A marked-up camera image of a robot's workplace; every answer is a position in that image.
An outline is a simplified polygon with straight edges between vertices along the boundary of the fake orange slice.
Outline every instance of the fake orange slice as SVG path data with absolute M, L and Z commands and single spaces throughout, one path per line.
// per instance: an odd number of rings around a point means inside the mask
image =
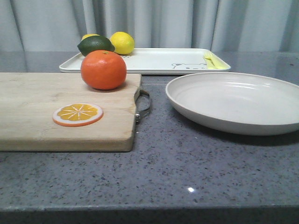
M 78 127 L 100 120 L 103 110 L 98 105 L 76 103 L 59 108 L 53 113 L 53 121 L 61 126 Z

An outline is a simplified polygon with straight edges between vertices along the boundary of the cutting board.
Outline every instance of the cutting board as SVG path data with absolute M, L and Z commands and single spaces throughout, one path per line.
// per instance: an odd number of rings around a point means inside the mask
M 127 152 L 132 149 L 140 74 L 111 91 L 87 86 L 79 73 L 0 73 L 0 151 Z M 53 122 L 55 110 L 91 103 L 103 117 L 90 125 Z

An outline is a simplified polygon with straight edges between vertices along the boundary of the gray countertop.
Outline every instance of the gray countertop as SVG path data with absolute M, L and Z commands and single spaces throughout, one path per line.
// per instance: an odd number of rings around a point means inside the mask
M 0 72 L 59 72 L 75 54 L 0 52 Z M 299 54 L 216 54 L 232 72 L 299 84 Z M 200 126 L 166 97 L 176 77 L 142 76 L 152 110 L 131 152 L 0 152 L 0 224 L 297 223 L 299 131 L 257 137 Z

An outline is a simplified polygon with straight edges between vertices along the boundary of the white tray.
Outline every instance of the white tray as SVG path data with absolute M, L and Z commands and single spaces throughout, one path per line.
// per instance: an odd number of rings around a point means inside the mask
M 207 49 L 135 48 L 130 55 L 122 56 L 128 73 L 155 75 L 184 75 L 207 71 L 228 71 L 230 66 L 213 54 L 223 69 L 208 69 L 204 54 Z M 59 66 L 62 72 L 80 72 L 84 56 L 78 53 Z
M 276 135 L 299 129 L 299 86 L 252 74 L 206 72 L 170 81 L 166 94 L 182 115 L 229 133 Z

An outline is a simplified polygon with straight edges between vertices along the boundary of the metal handle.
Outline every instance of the metal handle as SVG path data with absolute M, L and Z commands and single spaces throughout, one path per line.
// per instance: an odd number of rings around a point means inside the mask
M 145 116 L 147 116 L 150 113 L 150 94 L 148 92 L 146 92 L 143 89 L 139 90 L 139 97 L 140 96 L 147 96 L 147 98 L 149 99 L 149 105 L 141 110 L 141 111 L 137 111 L 137 113 L 135 114 L 135 121 L 138 124 L 142 118 L 144 118 Z

